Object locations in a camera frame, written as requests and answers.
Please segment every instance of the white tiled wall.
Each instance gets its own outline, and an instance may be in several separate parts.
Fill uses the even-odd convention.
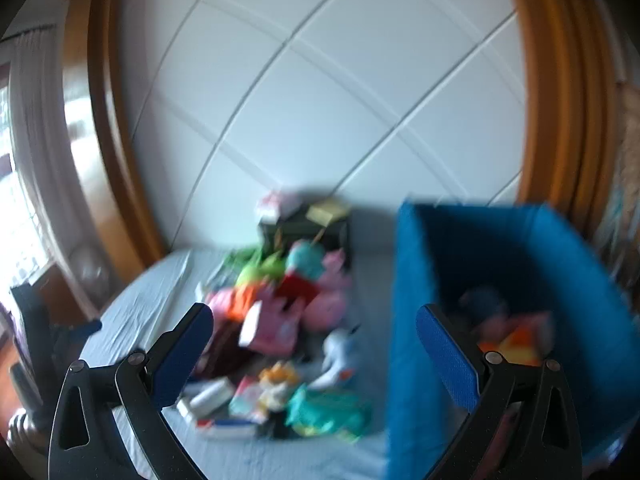
[[[514,200],[524,145],[511,0],[125,0],[140,171],[172,246],[258,239],[269,189],[351,202],[358,247],[394,212]]]

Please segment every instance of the pile of toys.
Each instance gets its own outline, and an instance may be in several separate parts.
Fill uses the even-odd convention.
[[[262,220],[296,211],[281,202],[261,201]],[[332,211],[314,214],[327,225],[344,217]],[[343,326],[351,284],[346,253],[326,250],[321,237],[320,230],[288,250],[276,240],[273,250],[235,251],[225,261],[231,286],[198,286],[214,334],[177,407],[203,436],[335,434],[353,442],[366,431],[370,405],[348,390],[357,328]]]

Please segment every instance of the curtain rod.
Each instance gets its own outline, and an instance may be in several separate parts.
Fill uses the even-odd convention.
[[[56,28],[56,26],[53,24],[49,24],[49,25],[38,25],[37,27],[25,28],[20,32],[16,32],[15,34],[7,36],[6,38],[2,38],[2,40],[0,40],[0,43],[4,43],[5,41],[9,41],[9,40],[14,40],[15,38],[19,38],[23,34],[28,34],[29,32],[34,32],[36,30],[51,30],[52,28]]]

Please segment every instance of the white plush toy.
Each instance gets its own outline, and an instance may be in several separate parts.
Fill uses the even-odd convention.
[[[353,334],[351,331],[337,328],[331,332],[322,344],[324,362],[322,375],[309,384],[309,390],[325,390],[341,386],[349,381],[356,372],[356,355]]]

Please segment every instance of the blue gripper pad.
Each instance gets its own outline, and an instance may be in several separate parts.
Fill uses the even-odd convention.
[[[415,322],[418,338],[449,395],[471,413],[480,401],[476,370],[428,308],[418,310]]]
[[[178,339],[153,373],[151,401],[158,410],[175,404],[213,334],[211,310],[201,303],[196,303],[191,308],[196,307],[199,307],[199,311],[193,320],[185,327],[183,318],[172,331],[178,333]],[[160,337],[168,336],[172,332],[166,332]]]

